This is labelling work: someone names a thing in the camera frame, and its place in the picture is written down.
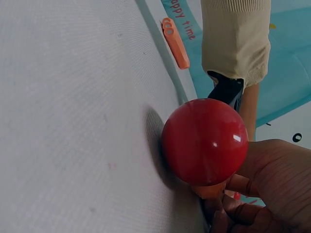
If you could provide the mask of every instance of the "red ball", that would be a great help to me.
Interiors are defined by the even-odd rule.
[[[189,101],[176,109],[162,132],[172,171],[190,185],[219,184],[245,160],[248,137],[240,115],[213,99]]]

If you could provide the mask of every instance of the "hand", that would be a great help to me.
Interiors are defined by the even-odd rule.
[[[281,140],[251,142],[238,173],[226,189],[260,197],[266,207],[225,194],[206,200],[210,233],[311,231],[311,150]]]

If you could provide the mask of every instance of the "beige sleeve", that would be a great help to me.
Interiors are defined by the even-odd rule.
[[[268,72],[271,0],[201,0],[202,66],[244,87]]]

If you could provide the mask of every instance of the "orange clip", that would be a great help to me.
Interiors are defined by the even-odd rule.
[[[169,44],[173,56],[181,69],[190,67],[189,57],[187,55],[185,46],[180,38],[179,32],[174,21],[171,18],[164,18],[162,20],[162,29],[167,43]]]

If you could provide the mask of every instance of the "black handle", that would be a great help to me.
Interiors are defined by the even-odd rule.
[[[208,75],[218,80],[208,98],[222,101],[238,112],[243,92],[243,79],[230,79],[214,71],[209,71]]]

